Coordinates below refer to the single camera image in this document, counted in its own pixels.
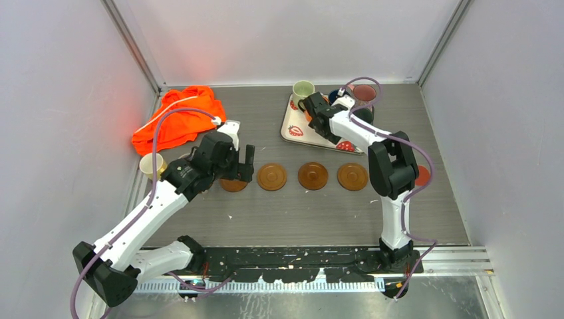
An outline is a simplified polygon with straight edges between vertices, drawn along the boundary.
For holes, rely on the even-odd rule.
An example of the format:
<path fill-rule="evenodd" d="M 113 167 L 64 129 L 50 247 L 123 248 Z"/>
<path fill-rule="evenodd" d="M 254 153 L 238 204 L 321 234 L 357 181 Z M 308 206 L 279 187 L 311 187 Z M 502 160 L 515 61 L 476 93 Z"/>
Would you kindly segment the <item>wooden coaster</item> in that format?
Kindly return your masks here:
<path fill-rule="evenodd" d="M 298 181 L 307 190 L 319 190 L 326 186 L 329 173 L 326 167 L 318 162 L 304 163 L 298 171 Z"/>
<path fill-rule="evenodd" d="M 360 191 L 368 183 L 368 172 L 358 163 L 345 163 L 337 171 L 337 180 L 346 190 Z"/>
<path fill-rule="evenodd" d="M 257 172 L 257 182 L 266 191 L 277 191 L 287 182 L 287 172 L 278 163 L 267 163 Z"/>
<path fill-rule="evenodd" d="M 228 192 L 239 192 L 246 188 L 248 182 L 240 181 L 240 180 L 229 180 L 229 179 L 220 179 L 219 180 L 221 187 Z"/>

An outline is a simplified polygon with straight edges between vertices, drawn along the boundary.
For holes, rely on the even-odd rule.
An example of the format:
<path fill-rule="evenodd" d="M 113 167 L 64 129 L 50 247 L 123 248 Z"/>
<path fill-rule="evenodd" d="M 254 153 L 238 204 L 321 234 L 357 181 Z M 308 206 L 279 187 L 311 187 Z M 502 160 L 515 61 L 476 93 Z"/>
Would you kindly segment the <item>dark blue mug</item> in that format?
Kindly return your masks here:
<path fill-rule="evenodd" d="M 339 97 L 339 90 L 331 91 L 328 95 L 329 104 L 332 105 Z"/>

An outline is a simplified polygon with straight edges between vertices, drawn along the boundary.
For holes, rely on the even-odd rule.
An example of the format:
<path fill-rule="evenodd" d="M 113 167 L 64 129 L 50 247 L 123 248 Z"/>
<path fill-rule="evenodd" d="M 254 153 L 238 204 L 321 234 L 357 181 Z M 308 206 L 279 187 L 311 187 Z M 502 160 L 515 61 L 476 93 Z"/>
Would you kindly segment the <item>cream yellow mug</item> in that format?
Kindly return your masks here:
<path fill-rule="evenodd" d="M 140 159 L 139 170 L 150 180 L 157 181 L 168 167 L 160 153 L 146 154 Z"/>

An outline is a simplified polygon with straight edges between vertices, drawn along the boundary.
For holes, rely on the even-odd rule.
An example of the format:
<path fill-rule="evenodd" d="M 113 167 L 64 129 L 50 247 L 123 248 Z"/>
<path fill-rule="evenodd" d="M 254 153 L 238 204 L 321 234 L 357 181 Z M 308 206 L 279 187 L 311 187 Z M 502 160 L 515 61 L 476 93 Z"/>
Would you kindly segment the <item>red coaster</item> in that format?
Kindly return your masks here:
<path fill-rule="evenodd" d="M 419 175 L 415 179 L 415 185 L 418 187 L 426 185 L 430 180 L 430 171 L 424 165 L 418 165 Z"/>

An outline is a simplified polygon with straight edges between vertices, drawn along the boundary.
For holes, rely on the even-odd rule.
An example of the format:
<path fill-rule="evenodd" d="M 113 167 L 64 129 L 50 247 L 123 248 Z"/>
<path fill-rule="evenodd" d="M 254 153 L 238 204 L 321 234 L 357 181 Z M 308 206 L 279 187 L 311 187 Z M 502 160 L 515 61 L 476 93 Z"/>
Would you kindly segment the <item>dark green mug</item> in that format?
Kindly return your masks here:
<path fill-rule="evenodd" d="M 355 110 L 353 114 L 367 124 L 372 125 L 374 121 L 374 113 L 372 108 L 359 108 Z"/>

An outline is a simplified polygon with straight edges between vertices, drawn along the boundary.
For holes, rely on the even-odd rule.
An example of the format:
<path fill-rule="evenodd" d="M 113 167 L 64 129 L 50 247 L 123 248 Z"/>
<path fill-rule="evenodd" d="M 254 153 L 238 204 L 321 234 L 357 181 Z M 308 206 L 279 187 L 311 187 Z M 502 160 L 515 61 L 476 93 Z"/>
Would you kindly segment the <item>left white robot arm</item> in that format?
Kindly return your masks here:
<path fill-rule="evenodd" d="M 108 234 L 91 245 L 80 242 L 72 251 L 84 281 L 104 303 L 114 308 L 137 286 L 162 274 L 184 270 L 199 273 L 206 261 L 204 248 L 184 235 L 173 243 L 145 253 L 145 242 L 173 214 L 219 179 L 249 183 L 254 173 L 255 147 L 245 148 L 239 162 L 237 134 L 206 133 L 188 158 L 170 162 L 148 196 Z"/>

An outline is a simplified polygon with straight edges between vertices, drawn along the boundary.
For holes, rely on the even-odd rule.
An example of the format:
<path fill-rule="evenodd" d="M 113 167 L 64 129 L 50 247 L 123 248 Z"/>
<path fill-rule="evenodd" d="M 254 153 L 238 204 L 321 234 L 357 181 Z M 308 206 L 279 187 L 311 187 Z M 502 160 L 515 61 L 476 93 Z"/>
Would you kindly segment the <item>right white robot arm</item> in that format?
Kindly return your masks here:
<path fill-rule="evenodd" d="M 419 176 L 418 165 L 404 132 L 392 134 L 355 115 L 355 101 L 341 96 L 333 103 L 316 92 L 298 102 L 309 115 L 308 124 L 322 138 L 336 144 L 344 139 L 368 156 L 368 174 L 382 203 L 382 234 L 377 257 L 381 266 L 396 272 L 406 264 L 414 243 L 409 237 L 408 198 Z"/>

